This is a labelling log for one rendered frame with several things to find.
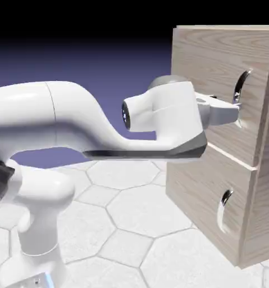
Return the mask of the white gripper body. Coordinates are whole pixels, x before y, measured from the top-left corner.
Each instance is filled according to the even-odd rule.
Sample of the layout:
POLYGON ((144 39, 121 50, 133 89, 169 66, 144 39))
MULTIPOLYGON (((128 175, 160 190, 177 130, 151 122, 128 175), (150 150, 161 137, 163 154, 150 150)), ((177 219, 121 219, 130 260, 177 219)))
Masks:
POLYGON ((230 124, 237 121, 239 116, 239 106, 219 100, 214 97, 209 99, 210 116, 209 124, 218 126, 230 124))

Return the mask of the light wood cabinet door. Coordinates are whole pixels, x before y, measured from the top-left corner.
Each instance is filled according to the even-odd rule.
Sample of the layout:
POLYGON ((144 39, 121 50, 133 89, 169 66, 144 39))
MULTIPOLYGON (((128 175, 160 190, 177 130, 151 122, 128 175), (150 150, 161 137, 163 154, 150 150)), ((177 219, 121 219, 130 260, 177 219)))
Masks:
POLYGON ((239 120, 206 133, 211 144, 253 167, 261 158, 269 114, 269 26, 174 29, 171 71, 191 80, 196 91, 231 103, 248 69, 253 71, 243 85, 239 120))
POLYGON ((167 196, 234 266, 240 268, 245 267, 242 257, 245 214, 256 171, 256 167, 212 144, 197 161, 167 164, 167 196), (223 233, 217 225, 218 203, 226 190, 233 190, 225 207, 225 222, 230 233, 223 233))

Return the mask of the light wood cabinet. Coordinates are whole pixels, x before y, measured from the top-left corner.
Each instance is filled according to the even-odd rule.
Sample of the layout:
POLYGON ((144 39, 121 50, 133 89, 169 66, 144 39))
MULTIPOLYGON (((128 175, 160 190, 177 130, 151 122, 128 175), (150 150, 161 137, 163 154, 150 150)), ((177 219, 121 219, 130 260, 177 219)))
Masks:
MULTIPOLYGON (((194 27, 246 27, 269 25, 190 25, 194 27)), ((245 237, 243 242, 243 263, 252 266, 269 259, 269 114, 264 134, 263 151, 252 178, 251 192, 248 194, 247 212, 245 214, 245 237)))

